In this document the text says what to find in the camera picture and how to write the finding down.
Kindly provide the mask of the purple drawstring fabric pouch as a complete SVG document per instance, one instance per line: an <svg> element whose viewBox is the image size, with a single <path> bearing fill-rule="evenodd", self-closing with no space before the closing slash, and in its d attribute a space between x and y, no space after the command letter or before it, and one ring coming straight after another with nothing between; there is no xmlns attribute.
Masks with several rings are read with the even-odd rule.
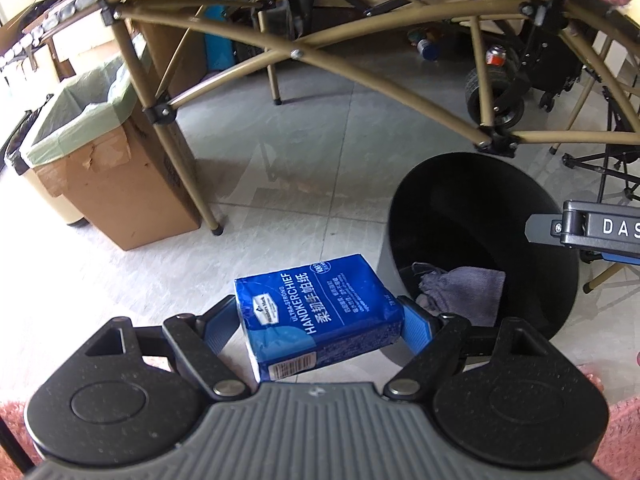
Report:
<svg viewBox="0 0 640 480"><path fill-rule="evenodd" d="M498 318L506 274L503 271L459 266L451 271L428 263L410 266L419 295L416 303L434 316L452 313L473 326L491 327Z"/></svg>

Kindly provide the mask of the blue handkerchief tissue pack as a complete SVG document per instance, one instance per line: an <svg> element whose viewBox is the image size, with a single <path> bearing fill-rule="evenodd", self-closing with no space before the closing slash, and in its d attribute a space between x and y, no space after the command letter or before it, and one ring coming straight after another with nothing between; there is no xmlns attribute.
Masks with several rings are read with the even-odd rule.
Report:
<svg viewBox="0 0 640 480"><path fill-rule="evenodd" d="M276 382L393 344L404 308L362 255L234 281L250 365Z"/></svg>

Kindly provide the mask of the black round trash bin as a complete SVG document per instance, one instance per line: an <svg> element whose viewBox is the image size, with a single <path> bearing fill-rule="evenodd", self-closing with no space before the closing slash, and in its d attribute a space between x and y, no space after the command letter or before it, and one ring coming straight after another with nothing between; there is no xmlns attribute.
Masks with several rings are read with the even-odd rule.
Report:
<svg viewBox="0 0 640 480"><path fill-rule="evenodd" d="M414 299L422 263L501 271L497 318L522 318L551 339L573 309L579 258L574 249L529 242L533 214L559 218L561 209L522 170L489 155L436 155L399 183L376 272L394 295Z"/></svg>

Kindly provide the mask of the black folding chair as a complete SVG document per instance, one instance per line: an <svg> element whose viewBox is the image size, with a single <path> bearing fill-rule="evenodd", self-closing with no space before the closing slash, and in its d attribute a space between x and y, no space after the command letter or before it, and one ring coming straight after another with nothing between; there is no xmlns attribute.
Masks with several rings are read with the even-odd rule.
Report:
<svg viewBox="0 0 640 480"><path fill-rule="evenodd" d="M606 126L608 131L622 132L630 126L630 122L624 115L620 104L608 90L604 87L602 94L608 103ZM605 144L601 153L574 157L565 153L562 156L562 164L568 169L583 169L596 174L600 174L600 184L598 189L597 202L601 203L604 197L605 185L608 179L617 179L623 182L623 196L630 202L639 200L639 177L629 173L628 166L639 161L638 145L627 145L619 143Z"/></svg>

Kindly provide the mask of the black wagon cart wheel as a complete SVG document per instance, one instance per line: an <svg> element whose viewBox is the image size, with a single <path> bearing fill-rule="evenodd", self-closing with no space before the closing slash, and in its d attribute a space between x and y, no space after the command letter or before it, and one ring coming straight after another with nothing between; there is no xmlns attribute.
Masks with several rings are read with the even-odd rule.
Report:
<svg viewBox="0 0 640 480"><path fill-rule="evenodd" d="M527 76L512 75L502 67L488 66L487 75L491 86L494 126L511 129L522 119L525 112L524 96L530 89ZM480 112L480 80L473 68L465 81L466 109L472 121L482 123Z"/></svg>

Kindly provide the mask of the cardboard box with green liner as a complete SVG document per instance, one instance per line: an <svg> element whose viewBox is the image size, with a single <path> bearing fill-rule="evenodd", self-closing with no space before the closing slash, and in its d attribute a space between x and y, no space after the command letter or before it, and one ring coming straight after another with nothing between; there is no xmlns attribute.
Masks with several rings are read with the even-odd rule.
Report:
<svg viewBox="0 0 640 480"><path fill-rule="evenodd" d="M120 58L63 81L20 153L50 196L123 250L201 225Z"/></svg>

